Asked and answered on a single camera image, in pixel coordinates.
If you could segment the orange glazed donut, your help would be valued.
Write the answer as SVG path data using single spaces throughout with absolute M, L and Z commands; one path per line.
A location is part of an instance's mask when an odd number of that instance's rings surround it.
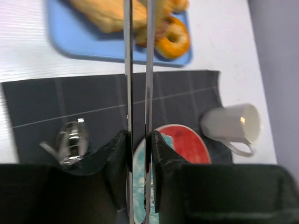
M 156 41 L 156 51 L 167 59 L 176 59 L 190 48 L 189 32 L 184 23 L 174 16 L 168 17 L 162 37 Z

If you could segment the striped crescent roll bread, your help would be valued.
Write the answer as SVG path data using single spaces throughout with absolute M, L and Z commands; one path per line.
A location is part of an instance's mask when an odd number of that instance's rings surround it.
M 182 13 L 188 8 L 189 0 L 171 0 L 171 4 L 173 12 Z

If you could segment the brown cake slice bread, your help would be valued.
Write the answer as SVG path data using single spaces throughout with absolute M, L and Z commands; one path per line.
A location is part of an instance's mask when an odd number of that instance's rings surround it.
M 155 44 L 165 37 L 167 28 L 173 22 L 173 3 L 171 0 L 150 0 L 151 7 L 149 9 L 147 0 L 140 0 L 139 2 L 147 9 L 149 29 L 148 24 L 137 29 L 135 41 L 137 45 L 146 47 L 148 31 L 150 31 L 150 36 L 154 37 Z

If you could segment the white ceramic mug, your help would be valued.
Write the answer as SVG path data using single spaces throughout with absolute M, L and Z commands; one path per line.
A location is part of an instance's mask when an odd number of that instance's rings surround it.
M 206 137 L 221 142 L 236 155 L 251 157 L 261 132 L 261 118 L 252 104 L 231 105 L 204 113 L 200 127 Z

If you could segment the pale triangular scone bread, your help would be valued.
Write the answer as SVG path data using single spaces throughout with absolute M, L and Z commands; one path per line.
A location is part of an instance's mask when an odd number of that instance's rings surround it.
M 133 29 L 143 28 L 147 23 L 146 7 L 138 0 L 132 3 Z M 123 0 L 71 0 L 70 4 L 104 33 L 123 30 Z

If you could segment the red and teal plate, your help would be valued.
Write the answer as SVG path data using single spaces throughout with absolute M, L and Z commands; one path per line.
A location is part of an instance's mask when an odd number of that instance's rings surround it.
M 190 163 L 210 164 L 207 147 L 200 136 L 184 125 L 170 124 L 156 128 L 166 144 Z M 145 140 L 133 155 L 133 207 L 134 222 L 140 224 L 146 216 L 144 208 L 144 156 Z

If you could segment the metal serving tongs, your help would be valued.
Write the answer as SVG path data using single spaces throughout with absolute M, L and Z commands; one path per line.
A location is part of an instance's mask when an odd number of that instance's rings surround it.
M 131 0 L 124 1 L 124 41 L 125 41 L 125 75 L 127 77 L 127 136 L 126 136 L 126 156 L 127 156 L 127 209 L 129 223 L 134 223 L 133 207 L 133 155 L 134 155 L 134 105 L 144 103 L 144 208 L 146 216 L 142 223 L 150 223 L 151 209 L 151 130 L 152 130 L 152 99 L 153 99 L 153 57 L 154 57 L 154 37 L 150 36 L 146 44 L 146 72 L 144 83 L 136 81 L 136 74 L 133 72 L 133 53 L 135 52 L 135 31 L 133 31 L 133 3 Z

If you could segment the dark grid placemat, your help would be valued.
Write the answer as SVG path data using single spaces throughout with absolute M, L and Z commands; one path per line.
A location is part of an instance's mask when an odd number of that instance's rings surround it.
M 220 72 L 156 72 L 153 83 L 153 128 L 184 125 L 201 134 L 206 111 L 221 106 Z M 83 118 L 91 149 L 126 129 L 126 76 L 123 74 L 31 79 L 2 84 L 20 163 L 51 163 L 39 144 L 52 146 L 60 128 Z

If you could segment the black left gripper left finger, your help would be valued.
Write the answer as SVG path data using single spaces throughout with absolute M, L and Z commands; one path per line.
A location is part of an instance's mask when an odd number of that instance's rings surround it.
M 3 224 L 114 224 L 126 205 L 127 131 L 71 169 L 2 164 Z

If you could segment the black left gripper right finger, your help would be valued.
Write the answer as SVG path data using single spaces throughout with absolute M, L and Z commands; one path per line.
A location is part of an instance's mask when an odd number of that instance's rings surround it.
M 155 211 L 162 224 L 296 224 L 299 188 L 276 165 L 192 164 L 151 134 Z

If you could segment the blue plastic tray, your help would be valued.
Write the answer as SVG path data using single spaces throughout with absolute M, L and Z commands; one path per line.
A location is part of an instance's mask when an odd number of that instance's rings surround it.
M 124 63 L 123 31 L 103 33 L 68 0 L 45 0 L 47 33 L 52 46 L 74 59 Z M 133 42 L 133 63 L 146 64 L 147 50 Z M 155 51 L 154 65 L 183 67 L 192 60 L 192 47 L 176 59 L 167 59 Z

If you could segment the pink handled spoon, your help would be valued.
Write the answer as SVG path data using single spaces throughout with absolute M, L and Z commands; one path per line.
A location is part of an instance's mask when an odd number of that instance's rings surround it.
M 88 152 L 89 134 L 83 118 L 65 124 L 56 138 L 54 148 L 43 141 L 39 146 L 47 151 L 62 167 L 69 167 L 82 160 Z

